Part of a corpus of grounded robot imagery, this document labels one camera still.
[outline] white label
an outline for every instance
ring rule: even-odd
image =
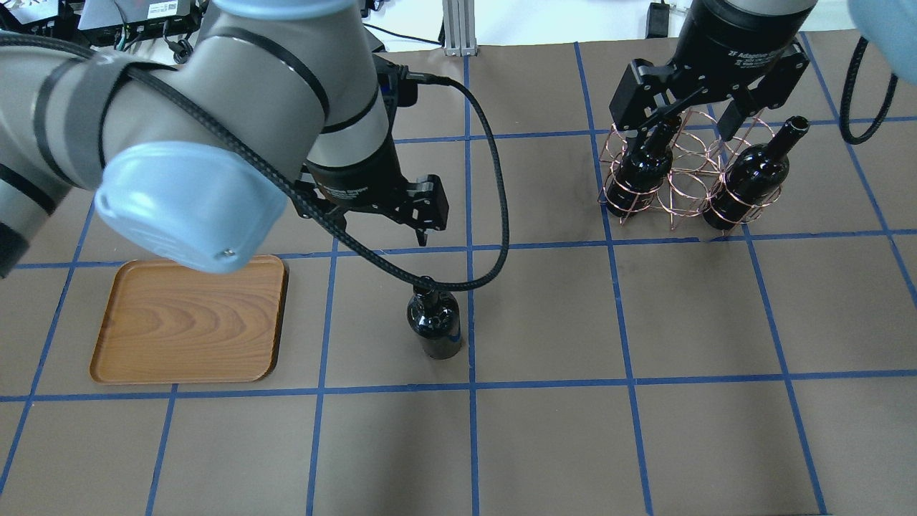
[[[173,17],[178,14],[178,2],[159,2],[150,4],[147,18]]]

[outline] black connector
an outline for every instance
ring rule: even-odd
[[[668,38],[668,13],[672,6],[665,0],[653,2],[646,11],[646,38]]]

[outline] wine bottle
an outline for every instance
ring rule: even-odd
[[[653,202],[655,192],[672,169],[669,143],[680,127],[680,117],[666,118],[643,145],[624,155],[615,181],[606,193],[608,211],[616,217],[628,217]]]
[[[809,120],[792,117],[769,143],[742,151],[725,174],[703,211],[703,218],[718,230],[729,231],[777,190],[790,173],[790,149],[809,132]]]
[[[430,358],[445,360],[461,349],[459,303],[451,292],[415,286],[407,305],[407,321]]]

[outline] wood grain surface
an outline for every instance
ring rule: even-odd
[[[286,268],[257,256],[230,275],[170,260],[118,271],[90,376],[103,384],[244,382],[267,375],[280,341]]]

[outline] black bottle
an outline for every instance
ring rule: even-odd
[[[415,286],[414,297],[407,304],[407,322],[430,358],[445,360],[461,349],[459,303],[451,292]]]
[[[793,117],[769,143],[752,145],[742,151],[726,171],[725,188],[713,196],[703,211],[704,220],[718,230],[734,228],[753,209],[749,205],[765,201],[787,178],[790,173],[787,153],[807,132],[809,120]]]
[[[607,192],[605,206],[616,217],[627,217],[649,206],[672,169],[669,143],[679,132],[681,118],[666,118],[639,148],[629,151]]]

